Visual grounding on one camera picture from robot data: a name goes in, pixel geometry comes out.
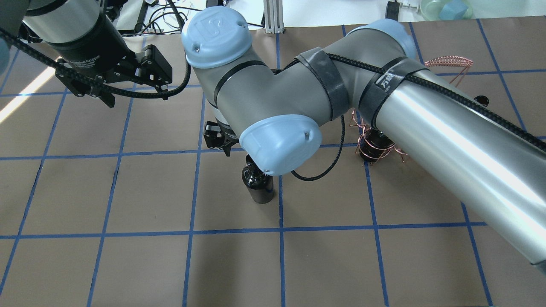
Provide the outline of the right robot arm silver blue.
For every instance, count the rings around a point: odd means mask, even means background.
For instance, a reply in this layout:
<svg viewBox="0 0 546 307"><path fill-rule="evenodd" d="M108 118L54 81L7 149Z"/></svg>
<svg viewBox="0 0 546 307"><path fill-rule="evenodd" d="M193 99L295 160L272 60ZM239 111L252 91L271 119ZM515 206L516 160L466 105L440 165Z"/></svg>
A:
<svg viewBox="0 0 546 307"><path fill-rule="evenodd" d="M401 23L361 26L277 74L233 9L204 9L181 38L220 123L267 175L300 167L321 144L320 126L354 108L545 270L544 142L416 61Z"/></svg>

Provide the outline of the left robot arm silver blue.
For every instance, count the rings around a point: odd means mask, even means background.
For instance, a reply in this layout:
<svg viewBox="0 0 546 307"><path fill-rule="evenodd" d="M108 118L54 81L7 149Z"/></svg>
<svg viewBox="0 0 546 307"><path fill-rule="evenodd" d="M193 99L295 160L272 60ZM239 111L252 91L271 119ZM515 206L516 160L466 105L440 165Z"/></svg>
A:
<svg viewBox="0 0 546 307"><path fill-rule="evenodd" d="M53 60L20 41L27 26L57 52ZM55 69L55 76L75 96L101 99L114 107L115 95L162 98L170 94L172 67L154 45L136 53L97 0L3 0L1 70L11 46Z"/></svg>

